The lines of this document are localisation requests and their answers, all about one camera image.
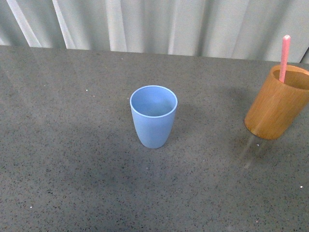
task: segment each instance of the bamboo cup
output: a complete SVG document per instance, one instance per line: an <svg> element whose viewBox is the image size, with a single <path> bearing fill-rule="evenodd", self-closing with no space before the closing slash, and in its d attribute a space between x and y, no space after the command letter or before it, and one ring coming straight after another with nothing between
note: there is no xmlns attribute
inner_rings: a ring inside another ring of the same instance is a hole
<svg viewBox="0 0 309 232"><path fill-rule="evenodd" d="M270 69L256 96L245 125L263 139L278 139L309 102L309 72L287 65L285 81L279 81L280 65Z"/></svg>

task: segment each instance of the plastic cup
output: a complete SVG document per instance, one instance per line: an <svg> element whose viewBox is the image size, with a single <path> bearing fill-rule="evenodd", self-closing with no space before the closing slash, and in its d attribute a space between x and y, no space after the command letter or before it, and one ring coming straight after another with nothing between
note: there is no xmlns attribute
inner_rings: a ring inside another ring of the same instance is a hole
<svg viewBox="0 0 309 232"><path fill-rule="evenodd" d="M309 72L287 65L279 80L280 65L268 77L245 117L246 127L263 139L278 139L309 102Z"/></svg>
<svg viewBox="0 0 309 232"><path fill-rule="evenodd" d="M131 95L135 130L145 147L159 148L167 141L177 104L176 95L162 86L144 86Z"/></svg>

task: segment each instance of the white curtain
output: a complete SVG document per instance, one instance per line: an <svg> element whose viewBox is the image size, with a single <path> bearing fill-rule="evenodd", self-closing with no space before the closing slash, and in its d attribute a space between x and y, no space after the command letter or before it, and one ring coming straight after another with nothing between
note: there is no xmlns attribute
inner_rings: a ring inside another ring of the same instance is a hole
<svg viewBox="0 0 309 232"><path fill-rule="evenodd" d="M309 0L0 0L0 44L309 63Z"/></svg>

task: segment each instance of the pink straw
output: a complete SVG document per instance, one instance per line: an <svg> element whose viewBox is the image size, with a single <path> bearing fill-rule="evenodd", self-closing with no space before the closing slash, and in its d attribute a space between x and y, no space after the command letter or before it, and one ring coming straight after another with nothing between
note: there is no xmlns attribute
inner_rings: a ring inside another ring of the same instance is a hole
<svg viewBox="0 0 309 232"><path fill-rule="evenodd" d="M281 53L281 64L280 64L280 74L279 80L284 83L285 79L285 72L286 72L286 65L288 62L289 56L289 48L290 48L291 37L286 35L282 39L282 53Z"/></svg>

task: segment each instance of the speckled countertop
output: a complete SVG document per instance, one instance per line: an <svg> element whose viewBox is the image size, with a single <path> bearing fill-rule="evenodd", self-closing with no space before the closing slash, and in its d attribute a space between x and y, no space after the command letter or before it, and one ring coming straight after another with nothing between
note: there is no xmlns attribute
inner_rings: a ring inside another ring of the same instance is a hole
<svg viewBox="0 0 309 232"><path fill-rule="evenodd" d="M308 106L275 141L243 123L274 64L0 46L0 231L309 231ZM144 85L179 100L159 149Z"/></svg>

